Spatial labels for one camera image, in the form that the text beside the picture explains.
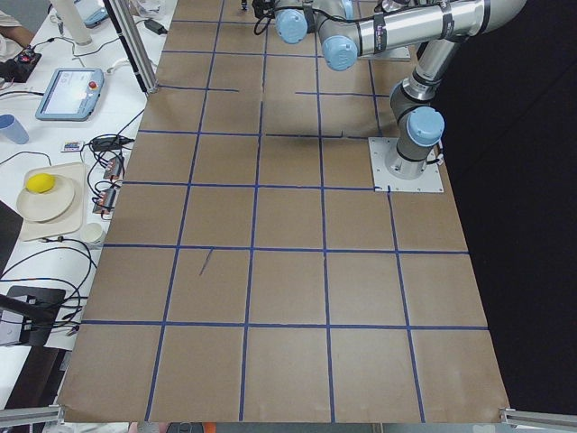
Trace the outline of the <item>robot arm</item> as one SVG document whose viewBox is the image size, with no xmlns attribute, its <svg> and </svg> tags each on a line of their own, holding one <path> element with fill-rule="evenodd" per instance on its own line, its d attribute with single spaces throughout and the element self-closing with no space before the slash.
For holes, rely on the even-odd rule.
<svg viewBox="0 0 577 433">
<path fill-rule="evenodd" d="M 362 57 L 425 44 L 412 74 L 390 95 L 394 116 L 401 119 L 430 104 L 462 43 L 500 28 L 524 6 L 500 0 L 381 1 L 373 15 L 356 18 L 349 1 L 268 1 L 263 12 L 286 43 L 316 34 L 325 63 L 335 71 L 349 69 Z"/>
</svg>

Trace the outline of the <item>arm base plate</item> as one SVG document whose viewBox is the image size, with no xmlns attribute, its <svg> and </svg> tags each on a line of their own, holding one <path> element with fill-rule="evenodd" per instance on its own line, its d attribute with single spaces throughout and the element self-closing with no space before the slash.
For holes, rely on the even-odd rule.
<svg viewBox="0 0 577 433">
<path fill-rule="evenodd" d="M 373 189 L 382 192 L 444 193 L 440 168 L 431 150 L 422 161 L 408 161 L 400 156 L 398 137 L 368 139 Z"/>
<path fill-rule="evenodd" d="M 408 46 L 398 47 L 379 53 L 366 54 L 360 57 L 360 60 L 389 60 L 389 61 L 405 61 L 411 59 Z"/>
</svg>

